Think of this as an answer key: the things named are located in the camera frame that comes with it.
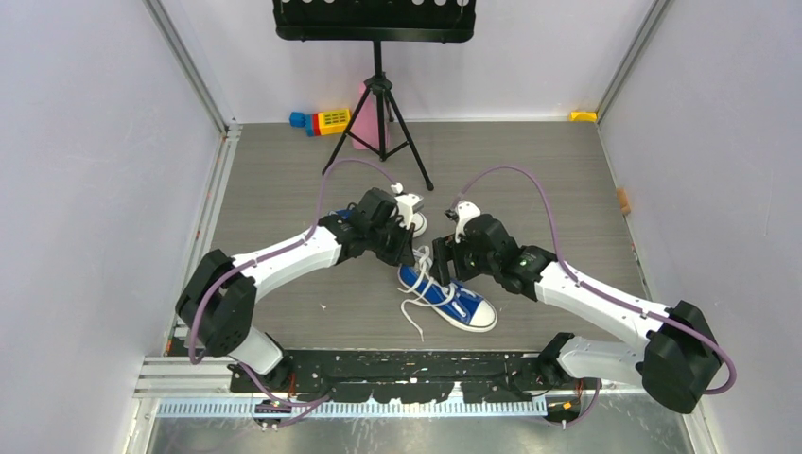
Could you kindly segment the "blue sneaker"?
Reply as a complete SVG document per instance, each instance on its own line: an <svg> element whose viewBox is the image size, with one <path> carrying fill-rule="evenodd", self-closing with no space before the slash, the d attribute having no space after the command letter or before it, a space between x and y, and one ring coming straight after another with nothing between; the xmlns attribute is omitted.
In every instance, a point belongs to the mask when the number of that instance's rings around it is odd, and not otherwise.
<svg viewBox="0 0 802 454"><path fill-rule="evenodd" d="M424 329L411 317L408 306L429 308L452 327L465 332L487 333L498 320L496 308L482 295L451 280L440 284L431 276L433 253L429 246L413 250L414 263L397 270L398 290L405 295L399 309L406 321L417 331L421 342L426 340Z"/></svg>
<svg viewBox="0 0 802 454"><path fill-rule="evenodd" d="M329 215L337 214L341 218L348 218L350 216L351 209L340 209L340 210L332 210L329 212ZM417 238L421 236L427 229L427 219L422 213L414 213L412 216L413 229L412 229L412 237Z"/></svg>

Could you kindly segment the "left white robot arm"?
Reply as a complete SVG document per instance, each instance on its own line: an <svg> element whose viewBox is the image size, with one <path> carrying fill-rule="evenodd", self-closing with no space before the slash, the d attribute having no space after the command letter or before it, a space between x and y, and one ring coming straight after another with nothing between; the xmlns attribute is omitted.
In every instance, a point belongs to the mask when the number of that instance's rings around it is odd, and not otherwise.
<svg viewBox="0 0 802 454"><path fill-rule="evenodd" d="M313 271L372 253L398 267L414 261L412 239L426 227L423 198L396 186L368 190L358 203L320 218L306 231L252 253L220 249L197 265L176 304L188 326L190 361L228 357L247 365L265 390L282 390L290 377L282 347L253 326L256 303Z"/></svg>

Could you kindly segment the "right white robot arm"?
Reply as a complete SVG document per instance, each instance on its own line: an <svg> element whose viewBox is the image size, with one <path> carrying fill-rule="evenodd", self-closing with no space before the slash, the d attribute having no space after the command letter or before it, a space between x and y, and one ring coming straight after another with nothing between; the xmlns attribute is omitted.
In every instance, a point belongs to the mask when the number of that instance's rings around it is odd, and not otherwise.
<svg viewBox="0 0 802 454"><path fill-rule="evenodd" d="M615 337L610 342L557 334L537 360L552 388L574 378L636 384L663 407L690 414L724 365L699 307L684 300L665 306L607 286L553 252L518 244L489 214L434 239L432 251L431 274L442 284L487 275L512 294L571 312Z"/></svg>

